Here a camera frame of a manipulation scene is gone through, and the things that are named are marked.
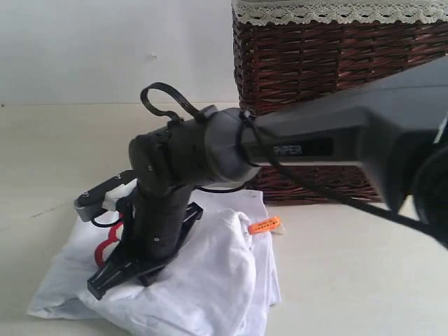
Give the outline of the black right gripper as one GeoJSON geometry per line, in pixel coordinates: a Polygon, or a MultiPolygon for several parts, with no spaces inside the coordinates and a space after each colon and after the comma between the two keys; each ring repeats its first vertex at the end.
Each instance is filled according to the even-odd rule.
{"type": "Polygon", "coordinates": [[[191,188],[164,197],[136,189],[122,201],[123,232],[117,248],[87,280],[87,289],[101,300],[112,288],[133,278],[150,286],[182,247],[202,208],[190,202],[191,188]]]}

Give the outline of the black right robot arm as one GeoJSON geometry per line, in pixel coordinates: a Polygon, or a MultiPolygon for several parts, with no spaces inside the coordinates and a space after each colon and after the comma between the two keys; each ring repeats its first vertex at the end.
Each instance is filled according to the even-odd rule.
{"type": "Polygon", "coordinates": [[[91,294],[130,279],[149,284],[178,253],[201,213],[194,190],[244,184],[264,165],[349,207],[447,245],[447,59],[364,87],[255,116],[240,108],[198,110],[177,90],[155,83],[189,112],[129,143],[130,169],[76,200],[84,221],[121,213],[122,239],[87,281],[91,294]],[[292,166],[356,165],[385,203],[366,204],[307,181],[292,166]]]}

